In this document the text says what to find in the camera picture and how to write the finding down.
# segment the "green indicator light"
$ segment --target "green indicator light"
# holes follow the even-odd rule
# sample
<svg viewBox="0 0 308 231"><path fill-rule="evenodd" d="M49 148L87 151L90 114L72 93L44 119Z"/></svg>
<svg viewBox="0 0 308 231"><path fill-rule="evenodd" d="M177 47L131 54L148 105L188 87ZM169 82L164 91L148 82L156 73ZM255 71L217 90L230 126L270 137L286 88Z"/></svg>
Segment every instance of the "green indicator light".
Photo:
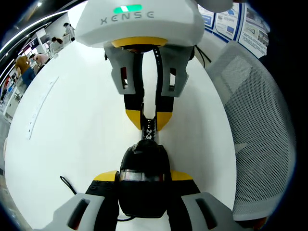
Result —
<svg viewBox="0 0 308 231"><path fill-rule="evenodd" d="M137 5L129 5L129 6L120 6L114 9L114 13L125 13L125 12L132 12L132 11L141 11L142 6Z"/></svg>

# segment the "white table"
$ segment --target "white table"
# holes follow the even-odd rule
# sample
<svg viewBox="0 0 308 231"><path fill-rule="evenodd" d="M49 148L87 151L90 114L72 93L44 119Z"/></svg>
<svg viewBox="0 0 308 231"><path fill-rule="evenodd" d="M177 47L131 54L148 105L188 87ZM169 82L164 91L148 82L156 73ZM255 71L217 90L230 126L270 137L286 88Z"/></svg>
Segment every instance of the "white table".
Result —
<svg viewBox="0 0 308 231"><path fill-rule="evenodd" d="M111 78L103 49L77 42L48 62L25 92L8 136L5 172L18 209L35 229L52 220L55 209L73 194L65 176L83 193L93 178L120 168L128 147L141 132L125 114L124 99ZM201 191L230 209L236 189L232 134L219 96L206 71L194 58L173 117L159 132L171 168L191 175ZM153 53L143 59L145 115L154 116L156 65ZM36 119L31 139L26 132L50 80L59 76ZM170 230L167 216L119 222L117 230Z"/></svg>

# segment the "gray mesh chair back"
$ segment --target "gray mesh chair back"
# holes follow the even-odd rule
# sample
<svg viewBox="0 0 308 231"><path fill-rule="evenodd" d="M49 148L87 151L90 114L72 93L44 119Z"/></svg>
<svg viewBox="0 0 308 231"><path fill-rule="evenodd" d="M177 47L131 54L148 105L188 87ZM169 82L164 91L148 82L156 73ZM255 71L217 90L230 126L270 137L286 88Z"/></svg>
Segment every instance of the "gray mesh chair back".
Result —
<svg viewBox="0 0 308 231"><path fill-rule="evenodd" d="M230 41L207 72L224 105L235 145L233 218L267 217L295 166L295 134L287 104L267 69L237 42Z"/></svg>

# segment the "white plastic casing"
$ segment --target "white plastic casing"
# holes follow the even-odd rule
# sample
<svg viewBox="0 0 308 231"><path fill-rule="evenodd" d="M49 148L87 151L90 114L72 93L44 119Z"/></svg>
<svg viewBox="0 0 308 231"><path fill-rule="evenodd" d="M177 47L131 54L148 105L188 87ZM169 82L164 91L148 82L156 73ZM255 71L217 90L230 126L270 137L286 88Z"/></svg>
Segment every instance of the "white plastic casing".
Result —
<svg viewBox="0 0 308 231"><path fill-rule="evenodd" d="M114 13L117 7L135 4L142 9ZM203 33L204 21L194 0L89 0L76 27L77 41L95 48L130 37L157 37L167 39L168 45L189 47Z"/></svg>

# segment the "xense logo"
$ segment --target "xense logo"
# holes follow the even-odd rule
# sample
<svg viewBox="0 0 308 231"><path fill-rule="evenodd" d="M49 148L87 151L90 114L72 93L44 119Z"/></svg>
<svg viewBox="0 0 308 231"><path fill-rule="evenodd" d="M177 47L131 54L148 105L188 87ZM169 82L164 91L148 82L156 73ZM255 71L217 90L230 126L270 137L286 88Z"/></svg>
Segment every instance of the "xense logo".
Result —
<svg viewBox="0 0 308 231"><path fill-rule="evenodd" d="M149 11L146 14L146 17L154 18L154 11ZM111 17L111 21L117 22L117 21L130 20L132 18L142 18L142 13L141 12L135 12L134 14L130 14L130 13L116 14L116 15ZM108 19L107 17L104 18L104 19L101 18L101 25L103 25L104 23L107 24L108 23L107 19Z"/></svg>

